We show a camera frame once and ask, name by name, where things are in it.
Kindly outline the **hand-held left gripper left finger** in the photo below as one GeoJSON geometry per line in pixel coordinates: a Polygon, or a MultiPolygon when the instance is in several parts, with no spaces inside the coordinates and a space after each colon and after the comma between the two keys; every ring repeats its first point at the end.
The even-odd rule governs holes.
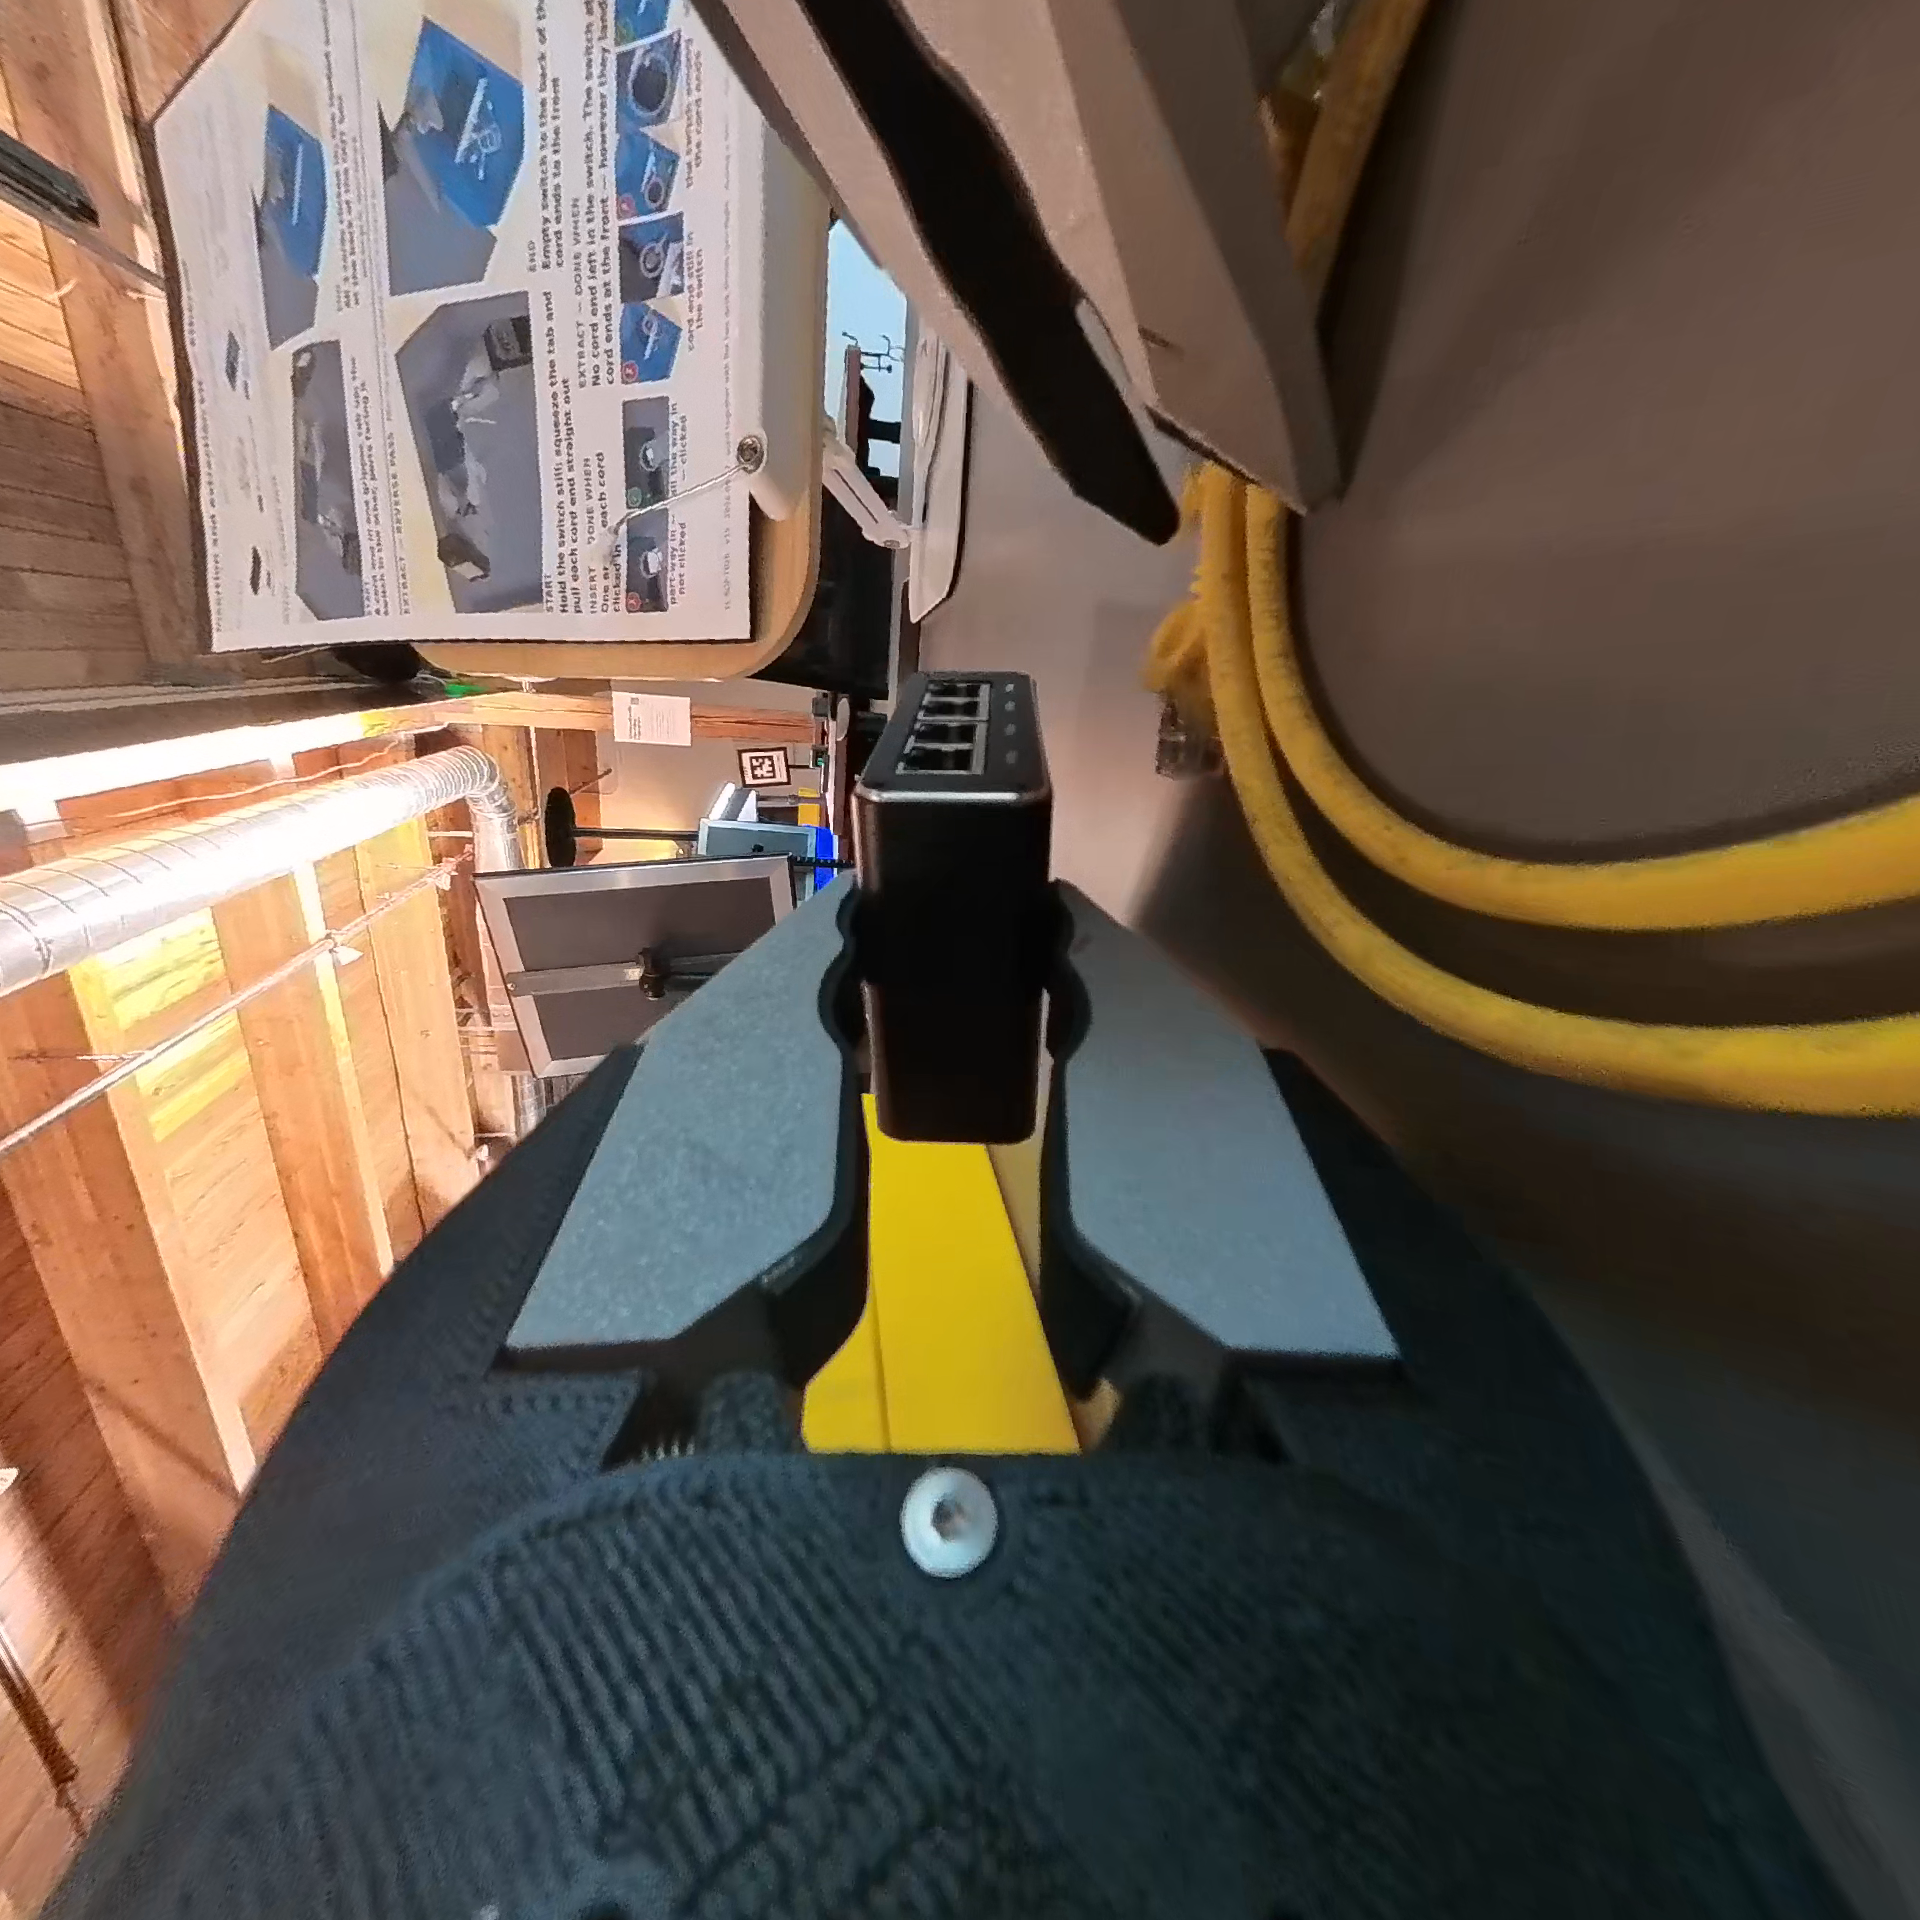
{"type": "Polygon", "coordinates": [[[876,1286],[876,1146],[845,1041],[860,881],[671,1010],[503,1329],[513,1364],[810,1380],[876,1286]]]}

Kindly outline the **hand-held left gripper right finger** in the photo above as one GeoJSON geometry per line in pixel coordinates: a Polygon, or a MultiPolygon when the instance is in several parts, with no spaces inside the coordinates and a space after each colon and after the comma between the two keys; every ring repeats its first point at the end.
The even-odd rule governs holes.
{"type": "Polygon", "coordinates": [[[1037,1329],[1076,1401],[1142,1374],[1391,1374],[1397,1333],[1259,1044],[1159,946],[1054,881],[1037,1329]]]}

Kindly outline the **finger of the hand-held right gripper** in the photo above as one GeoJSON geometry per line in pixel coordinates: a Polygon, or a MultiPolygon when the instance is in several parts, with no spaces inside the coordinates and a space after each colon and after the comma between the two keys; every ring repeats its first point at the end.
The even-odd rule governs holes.
{"type": "Polygon", "coordinates": [[[1347,491],[1262,89],[1324,0],[715,0],[708,35],[868,257],[1142,543],[1159,441],[1316,508],[1347,491]]]}

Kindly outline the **yellow plastic bin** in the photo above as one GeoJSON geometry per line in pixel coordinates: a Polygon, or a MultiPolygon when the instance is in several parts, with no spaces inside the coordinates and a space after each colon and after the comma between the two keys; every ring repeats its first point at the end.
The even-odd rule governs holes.
{"type": "Polygon", "coordinates": [[[1003,1174],[1013,1146],[898,1146],[868,1095],[876,1259],[868,1319],[797,1389],[819,1458],[1077,1458],[1116,1389],[1076,1401],[1036,1295],[1036,1236],[1003,1174]]]}

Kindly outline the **black network switch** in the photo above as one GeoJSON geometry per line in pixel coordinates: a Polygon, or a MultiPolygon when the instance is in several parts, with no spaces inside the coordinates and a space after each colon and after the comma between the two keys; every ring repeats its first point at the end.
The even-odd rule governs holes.
{"type": "Polygon", "coordinates": [[[876,1114],[905,1146],[1037,1121],[1052,822],[1036,672],[911,672],[845,789],[876,1114]]]}

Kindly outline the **grey monitor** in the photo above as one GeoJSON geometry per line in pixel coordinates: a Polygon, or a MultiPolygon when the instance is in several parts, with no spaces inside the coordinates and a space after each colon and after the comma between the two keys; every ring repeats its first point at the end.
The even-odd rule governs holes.
{"type": "Polygon", "coordinates": [[[473,881],[539,1083],[652,1041],[789,915],[788,853],[544,867],[473,881]]]}

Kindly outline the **beige board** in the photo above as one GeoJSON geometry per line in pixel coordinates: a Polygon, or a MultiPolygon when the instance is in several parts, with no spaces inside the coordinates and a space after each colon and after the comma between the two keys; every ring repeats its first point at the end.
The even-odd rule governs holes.
{"type": "Polygon", "coordinates": [[[753,682],[770,672],[821,584],[821,319],[834,319],[834,202],[821,182],[788,153],[780,124],[733,133],[744,157],[744,400],[733,441],[715,476],[687,476],[671,499],[671,519],[699,503],[733,499],[744,535],[733,562],[699,565],[733,584],[744,640],[719,640],[719,613],[699,613],[671,603],[663,613],[581,608],[581,613],[484,613],[465,640],[419,640],[419,652],[448,682],[753,682]]]}

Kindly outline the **white board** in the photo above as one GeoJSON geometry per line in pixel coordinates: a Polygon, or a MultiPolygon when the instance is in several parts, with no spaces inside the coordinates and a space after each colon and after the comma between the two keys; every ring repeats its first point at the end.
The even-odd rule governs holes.
{"type": "Polygon", "coordinates": [[[905,613],[932,622],[961,584],[970,543],[970,427],[974,380],[945,336],[911,336],[905,380],[905,613]]]}

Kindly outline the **printed instruction poster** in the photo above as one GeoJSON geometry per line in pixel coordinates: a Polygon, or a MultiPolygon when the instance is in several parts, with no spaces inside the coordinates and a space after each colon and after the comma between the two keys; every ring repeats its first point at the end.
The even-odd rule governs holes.
{"type": "Polygon", "coordinates": [[[154,117],[205,648],[753,640],[687,0],[252,0],[154,117]]]}

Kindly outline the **long strip light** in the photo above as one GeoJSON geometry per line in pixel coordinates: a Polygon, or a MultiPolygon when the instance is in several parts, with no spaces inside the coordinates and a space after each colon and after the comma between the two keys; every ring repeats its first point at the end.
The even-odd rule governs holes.
{"type": "Polygon", "coordinates": [[[434,726],[448,726],[442,700],[394,700],[394,711],[197,726],[197,736],[157,736],[157,742],[33,753],[33,762],[0,769],[0,807],[24,822],[54,822],[54,797],[216,779],[240,762],[295,762],[295,753],[363,742],[363,736],[434,736],[434,726]]]}

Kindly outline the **silver ventilation duct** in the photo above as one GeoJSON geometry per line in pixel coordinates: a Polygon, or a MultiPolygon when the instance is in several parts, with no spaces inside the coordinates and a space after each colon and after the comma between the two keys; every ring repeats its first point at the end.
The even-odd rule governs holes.
{"type": "Polygon", "coordinates": [[[518,872],[518,807],[487,753],[428,753],[292,797],[137,830],[0,881],[0,991],[292,881],[434,807],[473,812],[484,872],[518,872]]]}

